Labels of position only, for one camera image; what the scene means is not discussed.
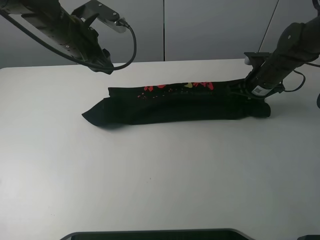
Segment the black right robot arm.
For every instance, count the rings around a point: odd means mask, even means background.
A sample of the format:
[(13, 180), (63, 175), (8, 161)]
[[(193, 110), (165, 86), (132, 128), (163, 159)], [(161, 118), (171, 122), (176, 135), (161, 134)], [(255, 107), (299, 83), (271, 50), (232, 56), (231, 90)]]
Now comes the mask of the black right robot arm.
[(307, 23), (294, 22), (281, 34), (272, 52), (245, 52), (245, 63), (252, 66), (247, 77), (229, 87), (231, 94), (265, 99), (285, 91), (283, 80), (296, 68), (320, 56), (320, 17)]

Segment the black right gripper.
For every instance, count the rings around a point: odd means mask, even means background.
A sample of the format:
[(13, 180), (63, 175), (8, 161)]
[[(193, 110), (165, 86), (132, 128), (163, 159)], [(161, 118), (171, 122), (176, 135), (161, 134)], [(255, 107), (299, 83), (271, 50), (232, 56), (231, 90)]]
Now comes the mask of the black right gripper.
[(261, 93), (258, 95), (252, 93), (257, 86), (268, 85), (269, 76), (266, 73), (258, 75), (257, 73), (250, 72), (247, 77), (248, 79), (241, 78), (228, 81), (227, 86), (229, 94), (236, 97), (255, 100), (262, 100), (269, 96), (269, 92), (265, 95), (262, 95)]

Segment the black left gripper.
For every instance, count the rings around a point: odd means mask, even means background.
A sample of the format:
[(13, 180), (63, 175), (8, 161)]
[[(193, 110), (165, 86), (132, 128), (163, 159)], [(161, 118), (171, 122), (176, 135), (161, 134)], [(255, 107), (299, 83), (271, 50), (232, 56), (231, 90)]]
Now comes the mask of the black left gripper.
[(97, 18), (97, 14), (90, 16), (89, 22), (82, 16), (74, 16), (77, 21), (77, 37), (75, 38), (81, 58), (83, 61), (93, 64), (96, 67), (89, 67), (93, 72), (101, 72), (110, 75), (114, 65), (111, 62), (111, 55), (108, 50), (102, 49), (99, 45), (98, 32), (91, 27), (92, 22)]

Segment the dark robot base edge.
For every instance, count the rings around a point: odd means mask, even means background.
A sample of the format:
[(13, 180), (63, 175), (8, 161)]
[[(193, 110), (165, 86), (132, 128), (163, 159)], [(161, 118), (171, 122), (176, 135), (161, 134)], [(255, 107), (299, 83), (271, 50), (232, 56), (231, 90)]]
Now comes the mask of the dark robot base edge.
[(74, 232), (63, 240), (251, 240), (232, 228)]

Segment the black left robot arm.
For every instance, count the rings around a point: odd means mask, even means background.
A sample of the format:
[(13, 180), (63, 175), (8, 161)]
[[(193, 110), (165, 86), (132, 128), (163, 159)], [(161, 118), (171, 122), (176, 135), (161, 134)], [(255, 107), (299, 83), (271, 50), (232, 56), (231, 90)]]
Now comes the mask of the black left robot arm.
[(70, 15), (58, 0), (2, 0), (0, 14), (22, 28), (10, 17), (20, 15), (67, 51), (73, 61), (90, 64), (94, 72), (110, 75), (114, 71), (110, 53), (100, 47), (99, 34), (90, 26), (98, 14), (90, 16), (90, 21), (82, 21), (79, 16)]

